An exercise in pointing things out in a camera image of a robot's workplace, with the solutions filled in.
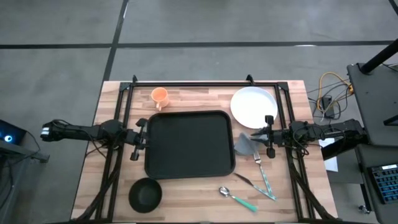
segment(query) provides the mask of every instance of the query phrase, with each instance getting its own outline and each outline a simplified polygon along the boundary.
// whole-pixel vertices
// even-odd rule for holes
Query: tray rim
[[[184,179],[184,178],[200,178],[200,177],[222,177],[222,176],[227,176],[232,174],[232,172],[235,170],[236,166],[236,158],[235,158],[235,151],[234,151],[234,140],[233,140],[233,134],[232,134],[232,123],[231,123],[231,117],[229,117],[228,113],[223,111],[223,110],[206,110],[206,111],[182,111],[182,112],[166,112],[166,113],[156,113],[153,114],[149,119],[147,123],[147,137],[150,138],[150,122],[158,117],[158,116],[163,116],[163,115],[168,115],[168,114],[190,114],[190,113],[220,113],[223,115],[223,117],[226,118],[227,121],[227,132],[229,136],[229,147],[230,147],[230,157],[231,157],[231,169],[227,171],[226,173],[220,173],[220,174],[211,174],[211,175],[196,175],[196,176],[186,176],[186,177],[158,177],[156,175],[153,175],[149,172],[147,163],[148,163],[148,157],[147,153],[145,153],[145,159],[144,159],[144,170],[145,173],[148,175],[148,177],[155,179],[155,180],[164,180],[164,179]],[[145,150],[147,151],[150,148],[150,146],[146,146]]]

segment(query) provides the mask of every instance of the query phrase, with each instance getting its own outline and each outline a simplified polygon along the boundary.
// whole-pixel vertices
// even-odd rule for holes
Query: white plate
[[[248,128],[267,126],[266,115],[278,114],[274,97],[266,90],[254,86],[238,90],[231,100],[231,111],[235,119]]]

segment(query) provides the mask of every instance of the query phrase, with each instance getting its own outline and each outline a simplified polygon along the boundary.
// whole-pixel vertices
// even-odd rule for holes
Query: black bowl
[[[162,188],[156,180],[143,178],[135,182],[129,192],[129,203],[135,211],[153,211],[162,199]]]

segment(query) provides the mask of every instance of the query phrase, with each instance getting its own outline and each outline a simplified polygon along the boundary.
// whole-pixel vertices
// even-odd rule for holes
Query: yellow cable
[[[351,86],[351,84],[348,83],[347,81],[345,81],[345,80],[344,80],[343,78],[341,78],[339,75],[337,75],[337,74],[334,73],[334,72],[326,72],[326,73],[324,73],[324,74],[321,76],[321,78],[319,79],[319,91],[318,91],[318,99],[317,99],[317,108],[318,108],[318,110],[320,110],[321,112],[323,112],[323,110],[322,110],[321,107],[320,107],[320,100],[321,100],[320,98],[321,98],[321,94],[322,94],[322,80],[323,80],[323,77],[326,76],[326,75],[334,75],[335,77],[339,78],[342,82],[345,83],[345,85],[347,86],[347,88],[349,88],[349,92],[350,92],[351,94],[354,93],[354,90],[353,90],[353,87]]]

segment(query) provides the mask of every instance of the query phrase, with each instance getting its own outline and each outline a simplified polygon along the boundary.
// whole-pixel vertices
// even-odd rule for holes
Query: black metal frame
[[[273,87],[275,90],[276,102],[277,102],[279,118],[280,118],[282,129],[286,129],[289,127],[287,126],[287,123],[285,120],[285,113],[284,113],[284,108],[282,105],[282,98],[281,98],[281,90],[284,92],[284,95],[285,95],[290,121],[294,121],[294,119],[295,119],[292,101],[290,99],[288,83],[287,82],[254,82],[251,75],[248,75],[246,78],[246,81],[242,81],[242,82],[138,82],[136,76],[134,76],[133,81],[131,83],[122,82],[120,84],[114,119],[119,119],[121,103],[122,103],[123,95],[124,95],[125,91],[128,90],[128,94],[127,94],[126,108],[124,111],[123,126],[127,127],[128,120],[129,120],[129,111],[131,109],[132,93],[133,93],[134,88],[135,87],[157,87],[157,86],[164,86],[164,87],[170,87],[170,86],[241,86],[241,87],[244,87],[244,86],[268,86],[268,87]],[[294,164],[293,156],[292,156],[292,150],[289,148],[285,148],[285,150],[286,150],[287,163],[288,163],[289,169],[291,169],[293,167],[295,169],[295,164]],[[113,148],[108,149],[108,153],[106,155],[105,166],[104,166],[103,178],[101,181],[101,188],[100,188],[98,195],[96,196],[94,201],[91,203],[90,207],[88,207],[89,208],[88,210],[90,210],[90,211],[87,212],[88,210],[86,210],[85,214],[83,213],[82,216],[80,216],[78,219],[74,220],[75,223],[109,223],[109,222],[112,222],[114,206],[115,206],[115,202],[116,202],[116,195],[117,195],[117,191],[118,191],[119,174],[120,174],[121,162],[122,162],[122,156],[123,156],[123,146],[121,146],[120,148],[118,148],[116,150],[116,152],[117,152],[116,162],[114,165],[114,169],[112,170],[112,172],[110,172],[111,161],[113,158],[114,151],[115,150]],[[300,158],[298,160],[298,165],[299,165],[300,175],[301,175],[303,181],[305,182],[305,184],[308,185],[307,173],[305,170],[304,160],[302,158]],[[303,217],[303,211],[302,211],[302,204],[300,201],[299,189],[297,187],[296,181],[292,178],[292,176],[290,176],[290,179],[292,182],[292,192],[293,192],[293,198],[294,198],[294,203],[295,203],[295,208],[296,208],[296,213],[297,213],[297,220],[301,220],[304,217]],[[106,217],[103,217],[104,196],[110,187],[112,189],[111,189],[111,195],[110,195],[110,199],[109,199],[109,207],[108,207]],[[310,219],[314,219],[315,214],[314,214],[313,206],[307,198],[306,198],[306,203],[307,203],[307,209],[308,209],[308,216]],[[94,210],[96,210],[95,219],[90,220]]]

